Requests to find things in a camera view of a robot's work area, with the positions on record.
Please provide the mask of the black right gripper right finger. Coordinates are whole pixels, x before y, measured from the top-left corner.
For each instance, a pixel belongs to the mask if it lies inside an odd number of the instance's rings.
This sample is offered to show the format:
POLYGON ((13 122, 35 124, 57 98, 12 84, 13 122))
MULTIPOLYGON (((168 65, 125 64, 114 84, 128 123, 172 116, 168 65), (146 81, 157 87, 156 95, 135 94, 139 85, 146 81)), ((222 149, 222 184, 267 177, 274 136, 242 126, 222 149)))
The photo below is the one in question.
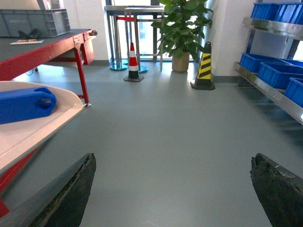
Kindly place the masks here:
POLYGON ((303 179, 267 156, 251 160, 255 193, 273 227, 303 225, 303 179))

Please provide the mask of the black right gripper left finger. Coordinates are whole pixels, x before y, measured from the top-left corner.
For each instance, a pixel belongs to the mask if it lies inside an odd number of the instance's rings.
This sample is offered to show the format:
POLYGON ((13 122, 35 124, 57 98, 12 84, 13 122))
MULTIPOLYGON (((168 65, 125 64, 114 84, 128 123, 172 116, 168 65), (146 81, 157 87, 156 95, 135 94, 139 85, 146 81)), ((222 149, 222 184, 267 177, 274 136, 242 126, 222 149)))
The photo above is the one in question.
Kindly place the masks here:
POLYGON ((78 227, 96 171, 87 153, 47 186, 0 219, 2 227, 78 227))

